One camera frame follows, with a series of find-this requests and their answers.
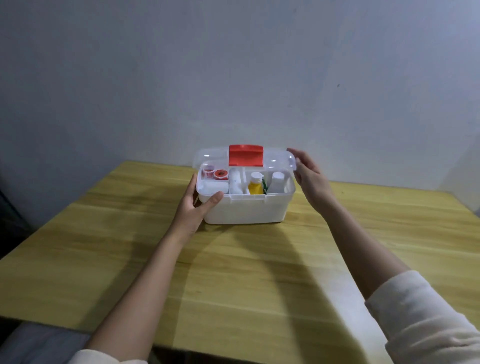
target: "gray fabric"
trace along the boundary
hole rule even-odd
[[[0,347],[0,363],[67,363],[88,338],[71,330],[23,322]]]

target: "sleeve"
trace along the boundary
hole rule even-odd
[[[124,364],[148,364],[145,360],[127,360]],[[83,349],[75,353],[68,364],[120,364],[114,357],[96,350]]]
[[[382,284],[365,302],[396,364],[480,363],[480,333],[416,271]]]

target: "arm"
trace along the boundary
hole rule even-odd
[[[310,156],[295,157],[295,178],[325,219],[395,363],[478,363],[480,333],[428,282],[370,236],[335,199]]]
[[[370,236],[335,199],[328,179],[307,153],[291,148],[288,151],[296,158],[297,182],[308,202],[328,224],[348,270],[365,299],[390,278],[410,270]]]
[[[119,361],[146,360],[167,298],[175,262],[198,229],[205,214],[223,197],[217,192],[205,204],[194,207],[193,175],[165,236],[120,301],[85,345]]]

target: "wooden table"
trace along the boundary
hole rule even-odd
[[[192,170],[125,162],[0,261],[0,315],[93,331],[166,231]],[[480,326],[480,220],[450,194],[332,183],[363,226]],[[322,218],[201,228],[156,343],[269,363],[391,363]]]

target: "hand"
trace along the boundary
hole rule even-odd
[[[327,177],[306,152],[293,148],[287,148],[287,150],[295,157],[297,163],[297,170],[294,171],[295,179],[307,201],[317,212],[322,214],[325,207],[335,201]]]
[[[177,212],[173,218],[168,233],[175,234],[182,238],[182,243],[186,244],[192,235],[197,231],[205,215],[214,208],[223,198],[223,192],[218,191],[207,202],[201,205],[201,202],[194,206],[193,203],[198,196],[195,186],[197,184],[197,174],[195,173],[188,184],[177,207]]]

